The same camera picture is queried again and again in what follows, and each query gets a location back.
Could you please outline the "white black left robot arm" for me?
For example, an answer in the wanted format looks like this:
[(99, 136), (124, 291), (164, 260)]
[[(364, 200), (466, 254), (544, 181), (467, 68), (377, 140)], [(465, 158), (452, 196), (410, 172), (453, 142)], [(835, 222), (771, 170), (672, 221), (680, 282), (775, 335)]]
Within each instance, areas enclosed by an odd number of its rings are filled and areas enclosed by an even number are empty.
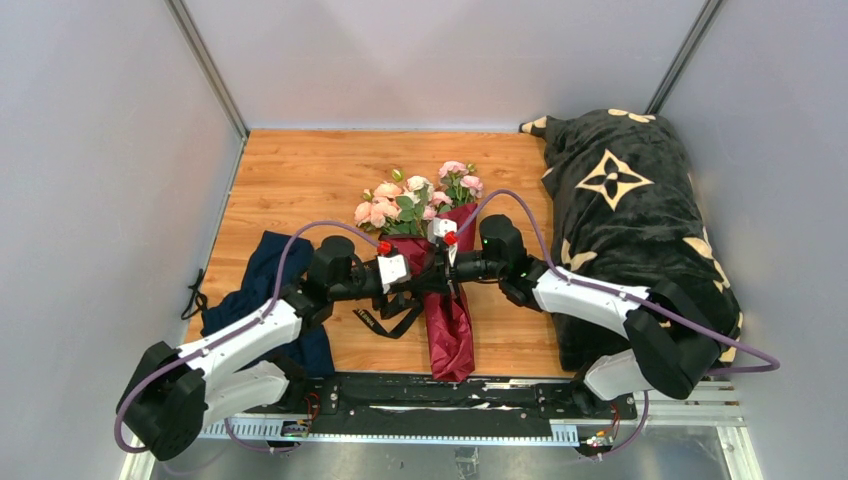
[(306, 386), (263, 356), (320, 327), (339, 301), (408, 292), (408, 260), (386, 241), (375, 247), (373, 260), (358, 262), (349, 239), (330, 236), (299, 276), (276, 276), (270, 295), (235, 322), (187, 344), (149, 346), (116, 405), (117, 446), (166, 461), (205, 427), (247, 409), (273, 404), (283, 413), (298, 411)]

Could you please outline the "black floral plush blanket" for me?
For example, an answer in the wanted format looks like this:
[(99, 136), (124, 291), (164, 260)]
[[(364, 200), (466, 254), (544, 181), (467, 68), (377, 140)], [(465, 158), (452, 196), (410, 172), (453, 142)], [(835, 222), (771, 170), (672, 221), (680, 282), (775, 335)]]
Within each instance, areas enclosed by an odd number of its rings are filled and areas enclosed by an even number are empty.
[(607, 108), (543, 116), (519, 131), (544, 141), (553, 262), (625, 286), (678, 285), (713, 330), (734, 340), (744, 320), (709, 243), (690, 162), (671, 123)]

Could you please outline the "aluminium frame rail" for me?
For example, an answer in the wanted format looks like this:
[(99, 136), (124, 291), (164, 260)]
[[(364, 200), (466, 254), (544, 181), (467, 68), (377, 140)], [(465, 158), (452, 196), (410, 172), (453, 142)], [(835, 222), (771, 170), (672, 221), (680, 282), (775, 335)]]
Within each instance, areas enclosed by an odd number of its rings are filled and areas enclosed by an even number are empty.
[(167, 461), (126, 458), (124, 479), (760, 479), (734, 386), (685, 400), (592, 400), (565, 379), (340, 373), (299, 403), (217, 420)]

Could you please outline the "dark red wrapping paper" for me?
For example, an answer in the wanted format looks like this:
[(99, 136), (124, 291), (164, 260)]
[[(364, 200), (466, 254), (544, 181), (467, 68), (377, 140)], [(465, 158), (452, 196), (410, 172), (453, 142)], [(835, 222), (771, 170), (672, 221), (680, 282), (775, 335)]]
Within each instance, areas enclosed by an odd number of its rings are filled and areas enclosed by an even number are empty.
[[(412, 273), (426, 263), (431, 244), (424, 237), (382, 234), (407, 259)], [(432, 376), (438, 381), (462, 382), (475, 370), (471, 315), (465, 293), (427, 293), (422, 297)]]

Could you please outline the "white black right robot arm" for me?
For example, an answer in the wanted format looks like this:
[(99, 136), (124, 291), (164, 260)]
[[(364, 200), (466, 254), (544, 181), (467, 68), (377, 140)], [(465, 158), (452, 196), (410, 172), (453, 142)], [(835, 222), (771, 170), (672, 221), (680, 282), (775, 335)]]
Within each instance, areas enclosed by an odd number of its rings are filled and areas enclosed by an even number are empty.
[(711, 323), (674, 283), (652, 288), (592, 280), (528, 254), (518, 229), (504, 215), (479, 225), (482, 247), (461, 252), (458, 226), (436, 218), (427, 237), (436, 247), (434, 277), (446, 291), (472, 281), (492, 280), (513, 304), (586, 321), (624, 339), (627, 349), (603, 355), (582, 370), (571, 403), (596, 417), (611, 400), (656, 390), (684, 400), (722, 353)]

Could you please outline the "pink fake flower bouquet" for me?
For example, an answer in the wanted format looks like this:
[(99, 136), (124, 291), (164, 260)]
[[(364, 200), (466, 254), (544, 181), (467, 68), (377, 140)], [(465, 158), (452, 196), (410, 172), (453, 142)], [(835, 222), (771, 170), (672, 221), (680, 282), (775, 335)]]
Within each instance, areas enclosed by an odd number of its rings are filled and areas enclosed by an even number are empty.
[(437, 216), (472, 206), (483, 194), (484, 182), (471, 163), (445, 162), (436, 182), (394, 169), (389, 180), (363, 191), (353, 220), (366, 232), (422, 236)]

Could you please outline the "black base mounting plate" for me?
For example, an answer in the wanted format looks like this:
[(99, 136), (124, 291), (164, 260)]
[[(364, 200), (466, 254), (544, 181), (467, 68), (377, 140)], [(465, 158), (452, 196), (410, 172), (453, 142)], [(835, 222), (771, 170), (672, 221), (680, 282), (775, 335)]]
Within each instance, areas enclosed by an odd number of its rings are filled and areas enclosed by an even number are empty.
[(441, 382), (426, 375), (338, 373), (305, 382), (299, 404), (251, 408), (253, 414), (307, 419), (315, 434), (530, 439), (551, 423), (610, 427), (634, 420), (632, 395), (594, 400), (566, 379), (473, 376)]

